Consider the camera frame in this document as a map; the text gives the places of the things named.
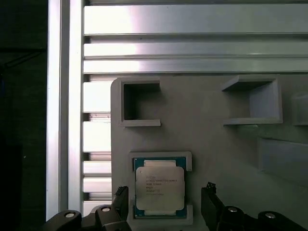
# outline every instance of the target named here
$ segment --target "gray plastic tray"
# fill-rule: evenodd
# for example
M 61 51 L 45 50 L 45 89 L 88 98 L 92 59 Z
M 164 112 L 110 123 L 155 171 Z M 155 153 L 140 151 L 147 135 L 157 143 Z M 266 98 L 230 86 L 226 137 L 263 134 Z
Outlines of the gray plastic tray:
M 130 152 L 192 152 L 193 168 L 185 184 L 186 196 L 193 205 L 193 225 L 161 230 L 207 230 L 200 208 L 201 188 L 208 181 L 217 184 L 218 197 L 225 205 L 237 206 L 254 217 L 261 211 L 274 210 L 308 228 L 308 189 L 260 171 L 257 151 L 258 137 L 308 143 L 307 128 L 292 124 L 292 95 L 308 91 L 308 76 L 275 76 L 281 88 L 282 124 L 223 126 L 230 118 L 250 117 L 247 92 L 238 91 L 230 97 L 221 90 L 235 77 L 153 76 L 159 79 L 160 91 L 142 94 L 136 105 L 139 119 L 159 119 L 160 127 L 122 127 L 119 86 L 128 79 L 117 79 L 112 84 L 113 193 L 118 186 L 129 184 Z M 142 228 L 134 223 L 133 230 Z

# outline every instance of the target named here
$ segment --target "metal bar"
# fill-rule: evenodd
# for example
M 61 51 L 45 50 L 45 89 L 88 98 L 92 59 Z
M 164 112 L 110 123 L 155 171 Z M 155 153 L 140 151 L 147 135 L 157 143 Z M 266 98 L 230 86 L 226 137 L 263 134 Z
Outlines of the metal bar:
M 89 201 L 111 201 L 112 193 L 111 192 L 91 192 L 89 193 Z
M 46 220 L 68 208 L 67 87 L 69 2 L 49 0 Z
M 111 201 L 84 201 L 82 216 L 89 215 L 93 208 L 100 205 L 111 205 Z
M 189 72 L 306 72 L 305 58 L 85 60 L 85 74 Z
M 83 0 L 70 0 L 68 209 L 82 211 Z
M 90 0 L 91 5 L 121 4 L 270 4 L 306 3 L 306 0 Z
M 83 84 L 83 112 L 110 112 L 110 87 L 112 81 Z
M 84 176 L 111 176 L 111 161 L 84 161 Z
M 84 193 L 111 193 L 111 177 L 85 177 L 83 179 Z
M 84 34 L 306 34 L 307 4 L 86 6 Z
M 111 152 L 90 153 L 90 161 L 111 161 Z
M 83 152 L 110 152 L 111 127 L 109 122 L 83 123 Z
M 86 59 L 308 57 L 308 41 L 121 42 L 84 45 Z

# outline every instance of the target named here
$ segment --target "gray plastic block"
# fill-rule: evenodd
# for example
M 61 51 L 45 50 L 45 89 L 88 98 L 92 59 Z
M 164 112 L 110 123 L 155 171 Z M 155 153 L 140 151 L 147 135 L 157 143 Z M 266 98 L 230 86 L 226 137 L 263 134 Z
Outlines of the gray plastic block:
M 128 154 L 128 168 L 134 171 L 134 158 L 149 158 L 149 157 L 185 157 L 186 171 L 192 171 L 192 153 L 191 152 L 131 152 Z
M 244 117 L 227 119 L 224 125 L 282 123 L 281 90 L 276 76 L 237 76 L 224 83 L 221 86 L 222 91 L 229 91 L 230 96 L 238 94 L 239 98 L 247 98 L 242 105 L 239 103 L 236 107 L 248 110 Z
M 192 225 L 193 224 L 193 206 L 191 204 L 186 205 L 187 209 L 187 216 L 185 219 L 176 219 L 176 218 L 167 218 L 167 219 L 160 219 L 160 218 L 144 218 L 144 219 L 135 219 L 134 218 L 134 205 L 135 205 L 135 200 L 132 199 L 129 202 L 129 213 L 127 217 L 127 221 L 129 225 L 135 229 L 141 229 L 141 230 L 148 230 L 151 228 L 155 228 L 155 230 L 159 228 L 166 228 L 170 226 L 187 226 L 187 225 Z
M 259 139 L 259 169 L 308 186 L 308 144 Z
M 291 73 L 277 75 L 285 99 L 282 102 L 285 123 L 258 126 L 256 135 L 261 133 L 264 137 L 297 143 L 308 141 L 305 128 L 291 124 L 291 96 L 296 92 L 308 91 L 307 77 Z M 185 199 L 193 205 L 193 224 L 165 228 L 139 228 L 136 224 L 133 226 L 134 231 L 208 230 L 201 214 L 201 188 L 209 181 L 216 184 L 218 197 L 225 205 L 237 206 L 253 217 L 257 217 L 260 211 L 277 211 L 303 227 L 308 227 L 305 213 L 308 204 L 306 187 L 260 171 L 255 135 L 249 136 L 248 132 L 239 133 L 238 129 L 226 129 L 221 125 L 227 118 L 250 117 L 249 94 L 246 91 L 221 91 L 221 84 L 230 79 L 226 75 L 160 75 L 161 93 L 158 98 L 145 100 L 140 108 L 144 110 L 141 112 L 144 118 L 159 118 L 163 126 L 137 129 L 119 125 L 118 82 L 112 84 L 113 194 L 119 186 L 134 187 L 130 185 L 130 177 L 134 177 L 134 172 L 129 169 L 129 153 L 174 150 L 192 152 L 193 171 L 187 172 L 185 176 Z
M 293 125 L 308 126 L 308 92 L 292 96 L 292 121 Z
M 158 78 L 118 78 L 119 100 L 121 105 L 121 121 L 122 127 L 156 127 L 161 126 L 160 119 L 143 118 L 140 114 L 139 100 L 146 99 L 146 95 L 159 93 Z

